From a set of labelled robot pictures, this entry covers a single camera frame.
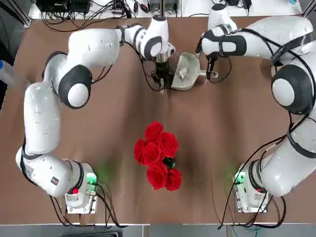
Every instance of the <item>black joint cap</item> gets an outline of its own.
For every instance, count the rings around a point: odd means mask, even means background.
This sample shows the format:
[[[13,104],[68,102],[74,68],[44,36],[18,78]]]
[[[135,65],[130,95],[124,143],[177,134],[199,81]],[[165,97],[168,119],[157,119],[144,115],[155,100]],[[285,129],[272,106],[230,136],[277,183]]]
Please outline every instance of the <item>black joint cap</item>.
[[[160,15],[154,15],[153,19],[155,21],[164,21],[164,20],[166,20],[166,18],[164,16],[160,16]]]
[[[156,36],[154,38],[151,38],[145,45],[144,48],[144,56],[147,60],[150,60],[153,56],[151,54],[152,47],[156,45],[157,43],[161,43],[161,37]]]
[[[43,70],[42,73],[41,73],[42,79],[44,79],[45,68],[46,68],[48,62],[49,62],[54,56],[56,56],[56,55],[58,55],[58,54],[66,54],[66,53],[63,52],[63,51],[55,51],[55,52],[53,52],[53,53],[51,53],[51,54],[49,55],[49,57],[48,57],[47,60],[46,60],[44,70]]]
[[[220,11],[220,10],[223,10],[223,9],[225,9],[225,5],[221,4],[221,3],[215,4],[215,5],[212,6],[212,10],[214,10],[214,11]]]

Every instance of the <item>black connector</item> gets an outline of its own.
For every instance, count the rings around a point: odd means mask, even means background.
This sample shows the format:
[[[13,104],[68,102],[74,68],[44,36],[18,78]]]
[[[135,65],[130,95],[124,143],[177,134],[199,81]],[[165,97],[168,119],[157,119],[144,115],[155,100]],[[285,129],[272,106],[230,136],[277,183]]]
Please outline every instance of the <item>black connector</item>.
[[[176,13],[176,17],[178,16],[178,4],[174,4],[173,5],[173,10],[174,10],[174,13]]]
[[[139,4],[139,6],[140,6],[140,9],[142,9],[145,13],[149,12],[149,9],[148,9],[148,7],[146,7],[146,5],[141,3],[141,4]]]
[[[137,2],[134,3],[134,13],[136,14],[138,12],[138,4]]]
[[[251,0],[242,0],[242,3],[243,3],[243,8],[249,10],[251,5],[252,5],[252,2]]]

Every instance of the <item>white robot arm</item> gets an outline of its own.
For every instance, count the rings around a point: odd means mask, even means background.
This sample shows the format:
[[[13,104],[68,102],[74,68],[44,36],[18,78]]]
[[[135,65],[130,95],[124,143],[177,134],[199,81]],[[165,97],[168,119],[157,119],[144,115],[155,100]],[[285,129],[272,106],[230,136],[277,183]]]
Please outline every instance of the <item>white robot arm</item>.
[[[213,7],[208,31],[202,35],[197,46],[196,53],[203,51],[209,60],[208,75],[218,56],[262,57],[282,63],[284,66],[271,82],[273,97],[289,112],[305,115],[306,118],[288,133],[280,147],[264,158],[262,163],[253,161],[240,170],[236,185],[238,211],[257,212],[264,197],[262,210],[268,202],[266,191],[281,197],[316,169],[316,38],[312,24],[302,17],[267,17],[245,30],[236,30],[235,23],[226,14],[218,13],[222,11],[225,12],[223,5]],[[262,40],[252,31],[282,47]],[[289,50],[299,55],[309,69]]]
[[[88,205],[88,179],[95,175],[88,164],[61,160],[51,153],[60,141],[60,101],[72,109],[82,108],[90,97],[90,69],[115,63],[124,42],[146,59],[174,51],[168,43],[167,20],[162,16],[154,16],[148,29],[134,25],[78,31],[69,38],[68,54],[53,53],[43,81],[31,84],[25,92],[25,141],[16,162],[29,181],[53,197],[65,195],[71,208]]]

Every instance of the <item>black cable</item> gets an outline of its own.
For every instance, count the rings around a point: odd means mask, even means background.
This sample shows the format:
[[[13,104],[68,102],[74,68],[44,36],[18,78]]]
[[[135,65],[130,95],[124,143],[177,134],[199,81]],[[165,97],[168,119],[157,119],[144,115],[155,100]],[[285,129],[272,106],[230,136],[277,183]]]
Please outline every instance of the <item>black cable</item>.
[[[142,68],[143,68],[144,76],[145,76],[145,78],[146,78],[147,85],[150,87],[150,89],[153,90],[153,91],[161,91],[161,90],[163,90],[163,89],[154,89],[154,88],[150,85],[150,83],[149,83],[149,81],[148,81],[147,73],[146,73],[145,68],[144,68],[144,61],[143,61],[143,59],[142,59],[142,56],[134,49],[134,47],[133,47],[129,42],[125,42],[125,43],[128,44],[129,46],[131,46],[131,48],[135,51],[135,53],[136,53],[137,56],[139,57],[139,60],[140,60],[140,62],[141,62],[141,64],[142,64]]]
[[[222,79],[220,79],[220,80],[218,80],[218,81],[211,81],[211,80],[209,80],[212,84],[216,84],[216,83],[222,82],[222,81],[225,80],[225,78],[231,73],[231,71],[232,71],[232,62],[231,62],[230,57],[227,57],[227,58],[228,58],[229,65],[230,65],[229,71],[225,74],[225,76],[223,76]]]
[[[74,32],[74,31],[77,31],[79,29],[83,29],[83,28],[86,28],[88,26],[90,26],[91,24],[94,24],[94,23],[99,23],[99,22],[102,22],[102,21],[105,21],[107,19],[121,19],[124,17],[124,13],[122,14],[121,17],[109,17],[109,18],[105,18],[105,19],[102,19],[102,20],[98,20],[98,21],[93,21],[93,22],[90,22],[87,24],[87,22],[95,17],[97,17],[98,15],[101,15],[103,14],[105,11],[108,11],[110,10],[110,8],[113,6],[113,1],[107,3],[106,5],[102,6],[101,9],[99,9],[97,12],[95,12],[94,14],[92,14],[91,16],[89,16],[87,19],[85,19],[85,22],[81,25],[81,26],[77,26],[76,24],[74,24],[73,21],[71,21],[76,27],[77,29],[73,29],[73,30],[67,30],[67,31],[63,31],[63,30],[59,30],[59,29],[55,29],[53,27],[51,27],[50,25],[55,25],[55,24],[60,24],[61,22],[58,22],[58,23],[51,23],[51,22],[48,22],[44,17],[43,17],[43,13],[41,13],[41,19],[42,21],[44,22],[44,24],[50,28],[51,30],[54,30],[54,31],[58,31],[58,32],[63,32],[63,33],[68,33],[68,32]],[[66,18],[66,19],[62,19],[62,21],[66,21],[66,20],[71,20],[71,18]]]
[[[265,201],[267,195],[268,195],[268,192],[265,193],[265,195],[264,195],[264,197],[263,197],[263,199],[262,199],[262,202],[261,202],[261,204],[260,204],[260,206],[259,206],[259,208],[258,208],[258,211],[255,213],[254,217],[253,217],[249,222],[247,222],[246,224],[236,224],[235,226],[242,226],[242,227],[246,227],[246,228],[252,227],[253,224],[254,224],[254,222],[255,222],[256,219],[257,219],[258,214],[259,214],[259,213],[263,213],[263,212],[267,209],[268,205],[270,204],[270,202],[271,202],[271,200],[272,200],[272,197],[273,197],[273,196],[271,196],[271,198],[270,198],[270,200],[268,201],[268,203],[267,203],[265,209],[263,209],[262,211],[260,211],[260,209],[261,209],[261,207],[262,207],[262,205],[263,205],[263,203],[264,203],[264,201]]]
[[[121,1],[122,1],[122,3],[124,4],[125,9],[126,9],[126,7],[128,7],[129,12],[131,12],[131,13],[134,15],[134,17],[137,18],[136,15],[134,14],[134,11],[132,11],[132,9],[130,9],[130,7],[129,7],[127,1],[126,1],[126,0],[121,0]]]
[[[272,140],[272,141],[270,141],[270,142],[267,142],[267,143],[265,143],[264,145],[260,146],[257,150],[255,150],[254,153],[252,153],[252,155],[251,155],[251,156],[246,160],[246,162],[243,164],[243,166],[241,167],[241,169],[240,169],[239,172],[237,173],[237,175],[236,175],[236,177],[235,177],[235,179],[234,179],[234,182],[233,182],[233,184],[232,184],[232,187],[231,187],[231,189],[230,189],[230,191],[229,191],[229,194],[228,194],[228,197],[227,197],[227,201],[226,201],[226,205],[225,205],[225,209],[224,209],[223,218],[222,218],[222,221],[221,221],[221,225],[217,228],[218,230],[220,230],[220,229],[222,228],[222,226],[224,225],[223,223],[224,223],[224,218],[225,218],[225,214],[226,214],[226,210],[227,210],[229,198],[230,198],[230,196],[231,196],[231,194],[232,194],[234,185],[236,184],[237,177],[240,175],[241,171],[245,168],[245,166],[248,164],[248,162],[251,160],[251,158],[252,158],[258,151],[260,151],[260,150],[261,150],[262,148],[264,148],[265,146],[270,145],[271,143],[276,142],[276,141],[282,139],[284,136],[285,136],[285,135],[280,136],[280,137],[278,137],[278,138],[276,138],[276,139],[274,139],[274,140]]]
[[[59,211],[61,212],[61,214],[62,214],[64,220],[65,220],[66,223],[67,223],[67,224],[65,224],[65,223],[61,220],[61,218],[60,218],[60,216],[59,216],[59,214],[58,214],[58,212],[57,212],[57,209],[56,209],[56,206],[55,206],[55,203],[54,203],[54,200],[53,200],[52,196],[49,195],[49,197],[50,197],[51,203],[52,203],[52,205],[53,205],[53,207],[54,207],[56,216],[57,216],[58,220],[60,221],[60,223],[61,223],[63,226],[76,226],[76,227],[95,227],[95,226],[96,226],[95,224],[92,224],[92,225],[75,225],[75,224],[72,224],[72,223],[63,215],[63,213],[62,213],[62,211],[61,211],[61,208],[60,208],[60,206],[59,206],[58,200],[54,197],[54,199],[55,199],[55,201],[56,201],[56,203],[57,203],[58,209],[59,209]]]
[[[191,16],[196,16],[196,15],[204,15],[204,16],[208,16],[208,14],[206,14],[206,13],[196,13],[196,14],[192,14],[192,15],[190,15],[190,16],[188,16],[188,17],[191,17]]]
[[[99,3],[95,2],[95,1],[92,1],[92,0],[90,0],[89,2],[92,2],[92,3],[94,3],[94,4],[97,4],[98,6],[103,6],[103,5],[101,5],[101,4],[99,4]]]
[[[103,73],[103,71],[104,71],[104,68],[103,68],[103,70],[102,70],[100,76],[97,78],[97,80],[93,81],[91,84],[95,84],[95,83],[97,83],[98,81],[100,81],[100,80],[102,80],[103,78],[105,78],[106,75],[110,72],[111,68],[112,68],[112,65],[109,67],[109,69],[107,70],[107,72],[102,76],[102,73]]]
[[[5,32],[5,36],[6,36],[7,40],[8,40],[8,51],[10,52],[11,50],[10,50],[10,38],[9,38],[9,34],[8,34],[8,31],[7,31],[6,27],[5,27],[4,21],[3,21],[3,19],[2,19],[1,16],[0,16],[0,20],[2,21],[3,28],[4,28],[4,32]]]
[[[282,214],[282,217],[281,217],[280,221],[278,221],[278,223],[276,225],[274,225],[274,226],[253,224],[254,226],[261,227],[261,228],[266,228],[266,229],[275,229],[275,228],[279,227],[280,225],[282,225],[282,223],[285,220],[285,216],[286,216],[286,202],[285,202],[284,197],[280,197],[280,198],[282,199],[282,202],[283,202],[283,214]]]
[[[104,194],[104,197],[105,197],[105,192],[104,192],[103,187],[102,187],[100,184],[98,184],[98,187],[100,187],[100,189],[101,189],[101,191],[102,191],[102,193]],[[103,198],[98,192],[96,192],[96,194],[97,194],[97,196],[102,200],[102,202],[105,204],[105,207],[106,207],[106,209],[109,211],[110,217],[111,217],[112,221],[114,222],[114,224],[115,224],[118,228],[126,228],[126,227],[128,227],[128,226],[121,226],[121,225],[118,223],[117,219],[114,217],[114,215],[113,215],[113,213],[112,213],[112,210],[111,210],[111,208],[109,207],[108,203],[106,202],[105,198]]]
[[[288,112],[288,115],[289,115],[289,120],[290,120],[290,123],[289,123],[289,130],[292,128],[292,126],[293,126],[293,121],[292,121],[292,116],[291,116],[291,113],[290,112]],[[281,139],[280,141],[278,141],[277,143],[276,143],[276,145],[278,145],[278,144],[280,144],[281,142],[283,142],[284,141],[284,139],[286,138],[286,136],[283,138],[283,139]],[[263,156],[265,155],[265,153],[268,151],[268,149],[267,150],[265,150],[263,153],[262,153],[262,155],[261,155],[261,157],[260,157],[260,163],[259,163],[259,170],[260,170],[260,173],[261,173],[261,171],[262,171],[262,165],[261,165],[261,163],[262,163],[262,160],[263,160]]]
[[[101,189],[102,193],[103,193],[103,197],[104,197],[104,201],[106,202],[106,196],[105,196],[105,192],[104,192],[104,189],[101,185],[97,184],[97,186]],[[109,218],[107,219],[107,208],[106,206],[104,205],[104,209],[105,209],[105,229],[108,228],[108,222],[109,222],[109,219],[110,219],[110,214],[109,214]]]

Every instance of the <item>table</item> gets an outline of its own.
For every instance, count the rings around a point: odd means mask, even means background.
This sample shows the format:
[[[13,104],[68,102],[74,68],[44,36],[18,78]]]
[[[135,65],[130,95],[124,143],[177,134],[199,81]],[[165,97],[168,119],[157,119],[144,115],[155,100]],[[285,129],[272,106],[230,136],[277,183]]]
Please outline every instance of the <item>table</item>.
[[[87,14],[87,17],[91,16],[94,12],[101,8],[99,4],[105,5],[109,1],[110,0],[95,0],[92,2],[90,12]],[[135,1],[126,0],[126,2],[130,9],[133,10]],[[138,2],[147,5],[147,0],[138,0]],[[195,16],[203,16],[203,14],[209,14],[212,6],[213,3],[210,0],[179,0],[178,14],[176,15],[174,11],[168,11],[165,15],[167,17],[188,17],[193,14],[195,14]],[[247,11],[244,8],[228,6],[228,11],[230,16],[247,16]],[[301,13],[302,9],[299,2],[293,5],[290,4],[288,0],[252,0],[249,16],[296,15]],[[153,14],[159,14],[159,12],[145,13],[138,7],[136,17],[151,17]],[[40,10],[37,8],[35,3],[31,6],[29,17],[32,19],[41,19]],[[110,11],[103,13],[100,18],[104,19],[108,17],[113,17],[113,14]],[[83,16],[76,13],[76,19],[83,19]]]
[[[238,17],[234,21],[245,27],[258,19]],[[135,22],[148,26],[150,19],[109,20],[92,26],[111,28]],[[66,30],[71,23],[59,27]],[[206,28],[207,18],[169,19],[169,41],[177,52],[194,52]],[[41,21],[34,21],[25,31],[15,68],[30,80],[41,81],[48,55],[56,50],[67,52],[68,37],[69,33],[53,32]],[[228,65],[221,61],[215,70],[224,75]],[[284,134],[288,126],[287,112],[271,95],[270,61],[232,57],[232,65],[232,72],[222,83],[160,94],[149,89],[137,55],[125,45],[108,76],[92,87],[84,108],[62,106],[61,142],[54,154],[88,162],[97,171],[107,166],[107,182],[122,224],[219,223],[216,216],[221,218],[226,202],[224,180],[230,179],[255,149]],[[206,67],[205,59],[201,59],[201,67]],[[94,77],[100,71],[93,70]],[[133,157],[135,142],[154,120],[179,141],[177,165],[183,183],[175,192],[154,191],[145,167]],[[0,223],[59,223],[47,194],[31,185],[15,163],[24,125],[23,95],[13,89],[7,91],[0,113],[0,131]],[[286,223],[316,223],[315,183],[314,173],[285,196]],[[249,219],[247,214],[236,214],[235,221]],[[72,220],[79,221],[77,216]],[[257,221],[277,222],[274,206]],[[105,223],[103,205],[99,202],[97,214],[82,216],[81,222]],[[229,211],[225,223],[232,223]]]

